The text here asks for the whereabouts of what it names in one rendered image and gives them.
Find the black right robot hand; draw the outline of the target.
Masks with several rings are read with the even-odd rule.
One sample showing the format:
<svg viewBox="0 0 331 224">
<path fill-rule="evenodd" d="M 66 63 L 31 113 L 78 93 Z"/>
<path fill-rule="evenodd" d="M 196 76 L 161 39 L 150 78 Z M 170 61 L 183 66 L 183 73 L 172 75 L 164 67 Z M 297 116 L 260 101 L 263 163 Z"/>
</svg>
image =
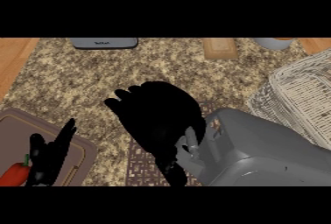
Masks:
<svg viewBox="0 0 331 224">
<path fill-rule="evenodd" d="M 141 149 L 155 157 L 155 165 L 170 186 L 184 186 L 187 177 L 177 164 L 175 144 L 187 139 L 186 151 L 195 152 L 205 133 L 205 120 L 190 95 L 164 81 L 146 81 L 113 91 L 105 105 Z"/>
</svg>

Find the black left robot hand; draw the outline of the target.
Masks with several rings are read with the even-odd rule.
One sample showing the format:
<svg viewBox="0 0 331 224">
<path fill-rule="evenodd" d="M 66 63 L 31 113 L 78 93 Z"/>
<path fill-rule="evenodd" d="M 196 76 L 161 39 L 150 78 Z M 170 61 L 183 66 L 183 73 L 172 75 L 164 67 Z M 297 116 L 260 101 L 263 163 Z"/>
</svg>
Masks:
<svg viewBox="0 0 331 224">
<path fill-rule="evenodd" d="M 75 119 L 71 118 L 57 133 L 53 142 L 45 143 L 35 133 L 29 137 L 29 160 L 32 166 L 28 173 L 26 186 L 51 186 L 57 180 L 72 136 L 76 132 Z"/>
</svg>

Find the brown patterned placemat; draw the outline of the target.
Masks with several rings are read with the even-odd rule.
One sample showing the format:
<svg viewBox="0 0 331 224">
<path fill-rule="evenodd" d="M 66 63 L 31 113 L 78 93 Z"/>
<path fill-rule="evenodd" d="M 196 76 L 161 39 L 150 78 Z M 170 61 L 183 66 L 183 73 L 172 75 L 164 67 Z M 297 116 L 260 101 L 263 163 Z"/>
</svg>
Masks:
<svg viewBox="0 0 331 224">
<path fill-rule="evenodd" d="M 215 110 L 215 104 L 212 101 L 201 101 L 199 106 L 201 115 L 205 118 Z M 211 128 L 211 134 L 215 137 L 220 134 L 220 120 L 212 118 L 206 123 L 206 127 Z M 153 161 L 153 156 L 140 148 L 134 139 L 130 138 L 125 186 L 170 186 Z M 186 171 L 184 173 L 187 177 L 186 186 L 202 186 L 196 178 Z"/>
</svg>

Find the white wicker basket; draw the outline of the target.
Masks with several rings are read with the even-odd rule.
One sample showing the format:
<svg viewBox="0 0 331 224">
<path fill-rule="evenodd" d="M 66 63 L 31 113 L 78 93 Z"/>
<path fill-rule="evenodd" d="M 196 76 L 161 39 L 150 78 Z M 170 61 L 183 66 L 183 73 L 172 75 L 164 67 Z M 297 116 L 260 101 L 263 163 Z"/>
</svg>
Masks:
<svg viewBox="0 0 331 224">
<path fill-rule="evenodd" d="M 331 150 L 331 47 L 277 68 L 245 104 L 252 115 Z"/>
</svg>

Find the brown cutting board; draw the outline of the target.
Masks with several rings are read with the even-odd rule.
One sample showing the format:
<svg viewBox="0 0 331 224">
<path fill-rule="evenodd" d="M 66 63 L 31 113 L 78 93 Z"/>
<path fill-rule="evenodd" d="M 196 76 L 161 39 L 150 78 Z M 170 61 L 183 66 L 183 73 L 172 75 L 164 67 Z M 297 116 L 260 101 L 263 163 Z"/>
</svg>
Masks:
<svg viewBox="0 0 331 224">
<path fill-rule="evenodd" d="M 38 133 L 48 143 L 57 137 L 60 127 L 29 115 L 17 108 L 0 112 L 0 176 L 29 152 L 29 136 Z M 72 136 L 65 163 L 54 186 L 79 186 L 97 155 L 96 145 L 78 135 Z"/>
</svg>

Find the red bell pepper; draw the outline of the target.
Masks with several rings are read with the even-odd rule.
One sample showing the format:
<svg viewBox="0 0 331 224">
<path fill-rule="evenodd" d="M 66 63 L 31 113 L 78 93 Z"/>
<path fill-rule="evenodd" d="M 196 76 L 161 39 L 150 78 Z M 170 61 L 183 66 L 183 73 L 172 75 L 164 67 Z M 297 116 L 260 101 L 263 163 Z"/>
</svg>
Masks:
<svg viewBox="0 0 331 224">
<path fill-rule="evenodd" d="M 28 173 L 31 167 L 28 166 L 29 156 L 25 155 L 25 159 L 20 163 L 14 163 L 6 170 L 0 177 L 0 186 L 20 186 L 28 179 Z"/>
</svg>

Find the tan wooden block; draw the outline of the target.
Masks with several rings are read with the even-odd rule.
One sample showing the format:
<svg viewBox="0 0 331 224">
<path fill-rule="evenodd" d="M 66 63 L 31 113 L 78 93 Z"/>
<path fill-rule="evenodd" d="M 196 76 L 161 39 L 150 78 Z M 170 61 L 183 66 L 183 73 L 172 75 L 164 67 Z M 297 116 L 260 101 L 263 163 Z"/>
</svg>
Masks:
<svg viewBox="0 0 331 224">
<path fill-rule="evenodd" d="M 236 46 L 232 38 L 204 38 L 202 50 L 206 60 L 238 58 Z"/>
</svg>

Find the grey flat appliance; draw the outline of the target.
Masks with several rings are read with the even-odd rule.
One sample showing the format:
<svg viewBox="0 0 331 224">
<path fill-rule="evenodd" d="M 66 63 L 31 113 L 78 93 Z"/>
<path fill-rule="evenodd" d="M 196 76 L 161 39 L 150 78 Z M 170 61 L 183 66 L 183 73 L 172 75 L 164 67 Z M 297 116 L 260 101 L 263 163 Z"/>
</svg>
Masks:
<svg viewBox="0 0 331 224">
<path fill-rule="evenodd" d="M 76 49 L 128 49 L 138 44 L 137 38 L 69 38 Z"/>
</svg>

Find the grey round container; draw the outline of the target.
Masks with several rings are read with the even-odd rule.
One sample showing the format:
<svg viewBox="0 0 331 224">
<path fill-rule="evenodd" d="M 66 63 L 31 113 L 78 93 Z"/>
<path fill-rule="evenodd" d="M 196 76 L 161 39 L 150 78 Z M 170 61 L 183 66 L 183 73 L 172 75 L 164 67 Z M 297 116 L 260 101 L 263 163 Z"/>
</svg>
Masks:
<svg viewBox="0 0 331 224">
<path fill-rule="evenodd" d="M 254 42 L 270 50 L 283 50 L 292 43 L 292 40 L 280 40 L 276 38 L 254 38 Z"/>
</svg>

